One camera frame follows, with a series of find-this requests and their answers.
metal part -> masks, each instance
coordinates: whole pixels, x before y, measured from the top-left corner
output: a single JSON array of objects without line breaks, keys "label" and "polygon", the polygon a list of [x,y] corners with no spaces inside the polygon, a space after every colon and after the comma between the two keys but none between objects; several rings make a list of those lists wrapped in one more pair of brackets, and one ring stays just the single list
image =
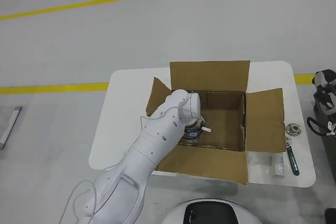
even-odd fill
[{"label": "metal part", "polygon": [[301,127],[298,124],[291,123],[286,126],[286,132],[291,136],[298,136],[301,134]]},{"label": "metal part", "polygon": [[289,157],[289,162],[290,162],[290,165],[291,165],[291,170],[292,170],[292,173],[295,176],[299,176],[300,172],[298,170],[297,162],[296,162],[295,156],[293,155],[291,145],[292,145],[292,139],[290,137],[286,137],[286,151],[287,151],[287,155]]}]

table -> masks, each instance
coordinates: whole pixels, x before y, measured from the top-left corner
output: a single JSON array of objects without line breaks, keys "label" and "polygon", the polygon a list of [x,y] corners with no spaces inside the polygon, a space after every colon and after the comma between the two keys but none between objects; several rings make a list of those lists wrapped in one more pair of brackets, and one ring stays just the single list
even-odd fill
[{"label": "table", "polygon": [[[146,115],[154,77],[171,87],[169,68],[120,70],[113,73],[91,149],[89,164],[93,169],[102,170],[117,164],[139,135],[141,124],[138,118]],[[292,137],[292,149],[300,175],[294,176],[292,173],[286,153],[285,177],[280,179],[273,176],[270,153],[247,152],[249,182],[307,188],[314,184],[316,174],[292,68],[283,61],[250,63],[247,92],[274,88],[283,88],[285,123],[296,123],[302,128],[299,136]],[[182,174],[154,171],[153,175]]]}]

white cable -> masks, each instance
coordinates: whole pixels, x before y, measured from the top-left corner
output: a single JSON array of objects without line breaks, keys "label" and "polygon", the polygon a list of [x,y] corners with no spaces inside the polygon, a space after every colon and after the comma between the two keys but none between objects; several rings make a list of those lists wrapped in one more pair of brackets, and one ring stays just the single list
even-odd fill
[{"label": "white cable", "polygon": [[[149,118],[149,117],[146,117],[146,116],[140,116],[139,119],[140,119],[140,122],[141,122],[141,131],[142,131],[142,129],[143,129],[142,118],[144,118],[144,119],[146,119],[146,120],[158,120],[158,119],[163,118],[163,117],[166,115],[166,113],[167,113],[170,109],[172,109],[172,108],[178,108],[178,109],[185,110],[185,111],[187,111],[187,112],[190,112],[190,113],[193,113],[193,114],[196,114],[196,115],[197,115],[197,113],[195,113],[195,112],[193,112],[193,111],[190,111],[190,110],[187,110],[187,109],[184,109],[184,108],[180,108],[180,107],[178,107],[178,106],[172,106],[172,107],[168,108],[164,113],[161,113],[160,116],[159,116],[158,118]],[[131,151],[131,149],[132,149],[132,147],[134,146],[134,144],[137,142],[138,138],[139,138],[139,135],[138,135],[138,137],[136,138],[136,140],[134,140],[134,142],[133,142],[132,145],[129,147],[129,149],[124,153],[122,159],[121,159],[117,164],[115,164],[115,165],[113,165],[113,166],[106,167],[106,168],[104,168],[102,171],[108,171],[108,170],[110,170],[110,169],[112,169],[112,168],[118,166],[119,164],[121,164],[122,161],[124,160],[124,158],[126,158],[127,154]],[[71,195],[70,195],[70,197],[69,197],[68,200],[67,200],[66,207],[65,207],[65,209],[64,209],[64,211],[63,211],[63,213],[62,213],[62,216],[61,216],[61,219],[60,219],[60,221],[59,221],[59,224],[60,224],[61,221],[62,221],[62,218],[63,218],[63,216],[64,216],[64,214],[65,214],[65,212],[66,212],[66,209],[67,209],[67,207],[68,207],[68,203],[69,203],[69,201],[70,201],[70,199],[71,199],[71,197],[72,197],[72,194],[73,194],[74,191],[76,190],[76,188],[77,188],[80,184],[85,183],[85,182],[88,182],[88,181],[91,183],[91,186],[92,186],[93,189],[94,189],[94,195],[95,195],[95,205],[94,205],[94,210],[93,210],[93,212],[92,212],[90,221],[88,222],[88,224],[90,224],[91,220],[92,220],[93,217],[94,217],[94,214],[95,214],[95,211],[96,211],[96,205],[97,205],[97,192],[96,192],[96,187],[95,187],[95,184],[94,184],[94,183],[96,182],[96,180],[98,179],[98,177],[101,175],[102,171],[101,171],[101,172],[98,174],[98,176],[95,178],[94,182],[92,182],[91,180],[84,180],[84,181],[80,182],[80,183],[79,183],[79,184],[72,190]],[[75,209],[75,207],[74,207],[75,202],[76,202],[76,200],[77,200],[80,196],[86,194],[86,193],[89,192],[89,191],[90,191],[90,188],[88,188],[85,192],[83,192],[83,193],[79,194],[78,196],[76,196],[75,199],[74,199],[74,201],[73,201],[72,208],[73,208],[73,214],[74,214],[74,216],[76,217],[76,223],[77,223],[80,219],[78,218],[78,216],[77,216],[77,214],[76,214],[76,209]]]},{"label": "white cable", "polygon": [[203,116],[199,115],[199,118],[205,123],[206,120],[204,120]]},{"label": "white cable", "polygon": [[80,186],[81,184],[85,183],[85,182],[89,182],[92,186],[93,186],[93,189],[94,189],[94,196],[95,196],[95,205],[94,205],[94,208],[93,208],[93,211],[92,211],[92,215],[91,215],[91,218],[88,222],[88,224],[91,223],[91,220],[93,219],[94,217],[94,213],[95,213],[95,210],[96,210],[96,204],[97,204],[97,191],[96,191],[96,187],[95,187],[95,184],[91,181],[91,180],[84,180],[84,181],[81,181],[79,184],[76,185],[75,188],[73,188],[68,200],[67,200],[67,203],[66,203],[66,206],[65,206],[65,209],[63,210],[62,212],[62,215],[61,215],[61,218],[60,218],[60,221],[58,222],[59,224],[61,224],[62,222],[62,219],[63,219],[63,216],[65,215],[66,213],[66,209],[68,207],[68,203],[70,201],[70,199],[72,198],[72,194],[74,193],[74,191],[76,190],[76,188],[78,188],[78,186]]}]

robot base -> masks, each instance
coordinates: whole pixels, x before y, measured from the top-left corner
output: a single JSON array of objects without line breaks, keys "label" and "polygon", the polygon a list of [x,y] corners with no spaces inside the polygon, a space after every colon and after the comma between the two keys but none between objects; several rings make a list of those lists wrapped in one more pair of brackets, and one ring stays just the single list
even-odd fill
[{"label": "robot base", "polygon": [[195,199],[174,208],[162,224],[262,224],[251,212],[221,199]]}]

black panel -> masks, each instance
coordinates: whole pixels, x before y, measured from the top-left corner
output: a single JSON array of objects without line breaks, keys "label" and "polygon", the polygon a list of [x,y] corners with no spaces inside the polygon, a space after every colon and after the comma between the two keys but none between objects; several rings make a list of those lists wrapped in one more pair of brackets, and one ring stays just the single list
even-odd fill
[{"label": "black panel", "polygon": [[[315,111],[315,116],[319,123],[327,124],[329,120],[332,120],[331,118],[329,119],[329,117],[324,114],[318,102],[316,102],[316,108],[317,111]],[[323,137],[322,140],[324,142],[327,159],[329,161],[333,177],[336,181],[336,137],[333,136]]]},{"label": "black panel", "polygon": [[326,69],[322,71],[326,81],[328,82],[332,82],[336,79],[336,73],[334,71],[332,71],[331,69]]},{"label": "black panel", "polygon": [[183,224],[239,224],[234,209],[222,202],[195,202],[185,209]]}]

